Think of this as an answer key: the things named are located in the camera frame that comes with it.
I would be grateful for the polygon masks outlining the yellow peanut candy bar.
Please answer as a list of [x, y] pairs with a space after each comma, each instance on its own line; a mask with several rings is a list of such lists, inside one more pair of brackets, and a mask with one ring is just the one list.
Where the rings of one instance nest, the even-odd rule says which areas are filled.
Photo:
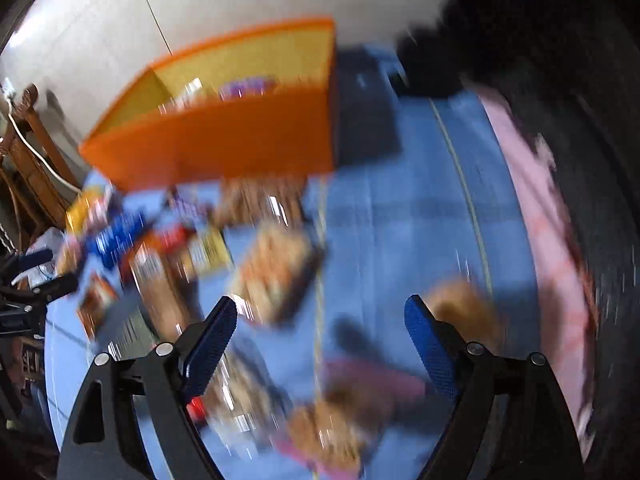
[[182, 267], [190, 281], [231, 269], [232, 258], [221, 230], [209, 228], [192, 237], [182, 254]]

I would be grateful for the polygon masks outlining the pink cloth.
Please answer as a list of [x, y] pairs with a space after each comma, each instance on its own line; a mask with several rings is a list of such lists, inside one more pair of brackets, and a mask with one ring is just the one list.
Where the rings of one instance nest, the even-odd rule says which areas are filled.
[[541, 134], [527, 141], [506, 100], [475, 87], [502, 149], [534, 259], [542, 353], [550, 360], [587, 456], [594, 390], [596, 304], [582, 253], [558, 185], [554, 157]]

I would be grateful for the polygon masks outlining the blue checked tablecloth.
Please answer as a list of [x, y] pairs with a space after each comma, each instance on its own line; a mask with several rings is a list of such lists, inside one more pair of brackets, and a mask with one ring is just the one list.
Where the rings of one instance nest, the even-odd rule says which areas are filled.
[[[319, 212], [326, 227], [319, 277], [290, 322], [269, 328], [239, 318], [232, 342], [290, 405], [316, 393], [320, 356], [378, 362], [428, 382], [405, 328], [405, 302], [441, 281], [471, 278], [495, 301], [502, 352], [525, 358], [541, 350], [532, 251], [480, 98], [464, 90], [448, 100], [398, 99], [387, 79], [398, 67], [392, 54], [346, 50], [337, 66], [341, 167], [326, 182], [310, 179], [304, 199], [311, 236]], [[48, 312], [46, 385], [58, 446], [100, 348], [75, 312], [83, 292]], [[383, 430], [360, 479], [415, 479], [450, 408], [438, 394], [409, 408]]]

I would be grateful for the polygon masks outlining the dark chocolate bar wrapper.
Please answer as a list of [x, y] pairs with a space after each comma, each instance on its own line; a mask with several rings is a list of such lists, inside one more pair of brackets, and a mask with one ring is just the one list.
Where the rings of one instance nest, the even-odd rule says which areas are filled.
[[168, 188], [165, 198], [166, 206], [176, 214], [181, 221], [191, 226], [200, 226], [210, 221], [213, 208], [195, 198], [184, 196], [178, 188]]

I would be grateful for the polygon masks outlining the red snack bar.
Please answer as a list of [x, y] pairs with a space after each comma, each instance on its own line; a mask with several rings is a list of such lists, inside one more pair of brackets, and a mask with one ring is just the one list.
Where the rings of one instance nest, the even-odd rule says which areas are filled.
[[194, 234], [195, 230], [190, 226], [175, 223], [161, 229], [152, 229], [148, 245], [160, 255], [170, 256], [180, 252]]

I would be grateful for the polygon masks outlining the brown peanut snack bag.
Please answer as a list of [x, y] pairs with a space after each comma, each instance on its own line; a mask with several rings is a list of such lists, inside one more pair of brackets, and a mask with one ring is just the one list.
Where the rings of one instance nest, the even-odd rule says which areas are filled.
[[209, 220], [221, 229], [257, 226], [263, 221], [301, 226], [306, 186], [306, 178], [294, 177], [223, 180]]

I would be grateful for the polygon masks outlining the clear bread package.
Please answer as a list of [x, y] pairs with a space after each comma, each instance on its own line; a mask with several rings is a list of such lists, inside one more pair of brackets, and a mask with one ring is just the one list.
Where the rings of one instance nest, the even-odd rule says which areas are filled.
[[502, 319], [484, 292], [469, 281], [441, 282], [422, 299], [437, 321], [454, 326], [465, 341], [480, 342], [495, 354], [501, 352], [506, 336]]

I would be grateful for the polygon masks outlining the orange cardboard box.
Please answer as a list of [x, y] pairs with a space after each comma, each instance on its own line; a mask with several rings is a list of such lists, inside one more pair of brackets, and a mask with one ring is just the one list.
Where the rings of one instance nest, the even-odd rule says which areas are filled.
[[327, 174], [337, 165], [335, 69], [325, 16], [215, 37], [146, 66], [79, 153], [125, 192]]

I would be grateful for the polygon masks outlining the orange small snack packet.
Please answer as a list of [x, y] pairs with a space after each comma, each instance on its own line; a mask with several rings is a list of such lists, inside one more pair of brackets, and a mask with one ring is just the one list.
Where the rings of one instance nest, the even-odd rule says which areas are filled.
[[103, 275], [92, 272], [84, 298], [76, 309], [87, 338], [96, 340], [96, 334], [103, 325], [107, 311], [119, 298], [119, 293]]

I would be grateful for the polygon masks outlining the orange cracker pack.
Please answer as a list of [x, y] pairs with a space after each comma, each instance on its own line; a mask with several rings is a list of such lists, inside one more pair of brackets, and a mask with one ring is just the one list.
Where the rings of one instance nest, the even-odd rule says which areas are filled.
[[154, 247], [142, 244], [129, 266], [154, 332], [161, 340], [177, 341], [191, 315], [167, 259]]

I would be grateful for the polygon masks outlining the wooden chair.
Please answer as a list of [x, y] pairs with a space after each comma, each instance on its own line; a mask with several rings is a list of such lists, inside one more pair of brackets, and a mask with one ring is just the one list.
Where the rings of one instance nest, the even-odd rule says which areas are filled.
[[39, 92], [34, 84], [17, 98], [1, 98], [1, 183], [6, 186], [24, 249], [50, 228], [64, 229], [70, 200], [79, 182], [35, 110]]

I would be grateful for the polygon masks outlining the blue snack packet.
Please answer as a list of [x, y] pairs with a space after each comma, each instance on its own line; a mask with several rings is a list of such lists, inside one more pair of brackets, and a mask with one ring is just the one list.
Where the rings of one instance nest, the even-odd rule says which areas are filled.
[[122, 261], [122, 257], [134, 247], [145, 226], [146, 218], [143, 211], [123, 212], [114, 217], [104, 229], [86, 240], [86, 251], [96, 256], [106, 270], [113, 270]]

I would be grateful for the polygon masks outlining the peanut cookie bag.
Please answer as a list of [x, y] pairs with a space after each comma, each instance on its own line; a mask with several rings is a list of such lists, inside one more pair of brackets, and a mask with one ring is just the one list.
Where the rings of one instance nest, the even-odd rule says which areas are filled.
[[277, 450], [331, 479], [355, 479], [386, 426], [419, 404], [426, 381], [383, 364], [329, 360], [320, 391], [293, 404], [238, 347], [226, 352], [201, 396], [207, 425], [232, 455]]

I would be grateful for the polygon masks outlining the rice cracker snack pack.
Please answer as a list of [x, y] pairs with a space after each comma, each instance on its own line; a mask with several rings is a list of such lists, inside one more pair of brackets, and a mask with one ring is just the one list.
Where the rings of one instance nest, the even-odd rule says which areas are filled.
[[284, 322], [297, 309], [320, 255], [306, 230], [262, 222], [227, 287], [239, 316], [258, 326]]

